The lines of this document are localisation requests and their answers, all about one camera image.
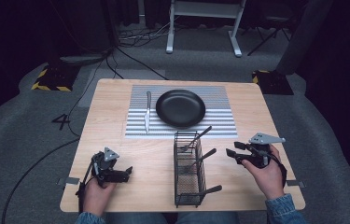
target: knife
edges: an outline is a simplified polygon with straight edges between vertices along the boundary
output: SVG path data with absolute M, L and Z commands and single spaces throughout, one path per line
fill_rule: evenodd
M 149 131 L 149 110 L 150 110 L 150 105 L 151 105 L 151 91 L 147 92 L 147 111 L 145 114 L 145 129 L 146 129 L 146 133 L 148 134 Z

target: person's left hand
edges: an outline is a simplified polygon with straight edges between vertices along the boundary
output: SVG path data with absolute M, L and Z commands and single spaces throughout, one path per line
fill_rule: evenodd
M 100 217 L 116 185 L 117 183 L 104 183 L 103 187 L 100 187 L 96 178 L 90 180 L 85 188 L 84 212 Z

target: metal stand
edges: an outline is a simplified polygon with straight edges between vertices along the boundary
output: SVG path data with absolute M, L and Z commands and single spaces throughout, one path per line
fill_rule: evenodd
M 242 52 L 236 40 L 239 23 L 244 13 L 246 0 L 239 4 L 218 4 L 218 3 L 203 3 L 203 2 L 182 2 L 172 0 L 170 27 L 168 34 L 168 42 L 166 52 L 174 51 L 175 38 L 175 15 L 179 16 L 198 16 L 198 17 L 215 17 L 235 19 L 232 31 L 229 31 L 230 41 L 232 43 L 233 52 L 236 57 L 241 57 Z

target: tripod leg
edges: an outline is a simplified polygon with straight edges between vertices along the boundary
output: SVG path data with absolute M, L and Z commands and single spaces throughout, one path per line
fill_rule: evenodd
M 256 27 L 257 31 L 259 31 L 259 37 L 261 37 L 261 40 L 264 40 L 264 37 L 262 37 L 261 31 L 259 30 L 258 27 Z
M 261 43 L 259 43 L 259 45 L 257 45 L 255 48 L 253 48 L 253 49 L 247 54 L 247 56 L 250 56 L 254 51 L 256 51 L 259 47 L 261 47 L 263 44 L 265 44 L 265 42 L 267 42 L 267 40 L 269 40 L 269 39 L 272 38 L 274 35 L 276 35 L 278 31 L 279 31 L 279 29 L 276 29 L 273 33 L 271 33 L 270 35 L 268 35 L 267 38 L 265 38 Z
M 286 34 L 285 30 L 282 29 L 282 31 L 283 31 L 283 34 L 285 35 L 285 37 L 287 38 L 287 40 L 290 41 L 290 38 L 288 38 L 288 35 Z

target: number 4 marking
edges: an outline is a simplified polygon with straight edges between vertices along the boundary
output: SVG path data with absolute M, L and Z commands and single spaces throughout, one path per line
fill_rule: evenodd
M 53 119 L 52 123 L 61 123 L 61 127 L 59 128 L 59 130 L 62 130 L 64 124 L 65 123 L 70 123 L 70 120 L 67 120 L 67 115 L 62 114 L 58 118 Z

